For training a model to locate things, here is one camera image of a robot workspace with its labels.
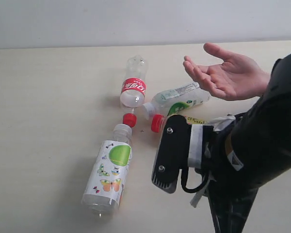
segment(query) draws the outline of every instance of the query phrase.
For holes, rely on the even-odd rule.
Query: white wall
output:
[[[291,0],[0,0],[0,49],[291,39]]]

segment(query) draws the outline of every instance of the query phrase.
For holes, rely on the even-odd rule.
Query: clear plastic bottle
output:
[[[155,132],[155,133],[160,133],[164,126],[165,126],[165,123],[166,123],[166,120],[170,117],[170,116],[163,116],[163,115],[160,115],[160,114],[155,114],[154,117],[153,117],[153,120],[152,120],[152,123],[151,123],[151,131]],[[184,116],[185,119],[186,119],[186,122],[188,124],[206,124],[207,121],[205,120],[202,120],[202,119],[197,119],[197,118],[194,118],[194,117],[190,117],[190,116]]]
[[[127,61],[126,75],[122,85],[120,103],[121,108],[125,110],[123,123],[129,123],[129,126],[131,127],[135,126],[137,117],[132,112],[127,114],[127,108],[137,108],[145,102],[145,78],[147,68],[147,61],[140,55],[136,55]]]
[[[118,124],[112,139],[101,145],[82,198],[82,204],[99,217],[112,215],[120,205],[132,156],[131,134],[128,125]]]
[[[183,109],[202,104],[210,99],[208,91],[204,91],[196,82],[189,83],[177,89],[170,89],[156,94],[151,102],[142,106],[146,119],[155,114],[169,116],[177,114]]]

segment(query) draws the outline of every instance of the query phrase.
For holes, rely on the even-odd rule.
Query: hand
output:
[[[263,95],[270,74],[264,72],[253,59],[211,43],[206,43],[204,50],[224,62],[200,66],[195,65],[189,56],[184,57],[185,71],[202,89],[224,100],[246,100]]]

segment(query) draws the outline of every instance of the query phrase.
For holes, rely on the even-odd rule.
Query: coca-cola label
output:
[[[141,79],[129,78],[123,82],[122,93],[127,90],[136,90],[141,92],[143,95],[146,94],[146,84]]]

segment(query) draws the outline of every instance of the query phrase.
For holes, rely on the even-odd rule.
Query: table surface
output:
[[[291,41],[224,43],[270,71]],[[81,198],[100,144],[121,123],[119,91],[128,58],[149,62],[146,101],[190,82],[182,66],[220,62],[201,44],[0,50],[0,233],[211,233],[208,200],[166,194],[151,183],[159,137],[138,117],[133,160],[119,212],[95,219]],[[211,119],[247,111],[257,99],[217,98],[185,114]],[[200,182],[190,177],[190,185]],[[291,232],[291,170],[260,189],[244,233]]]

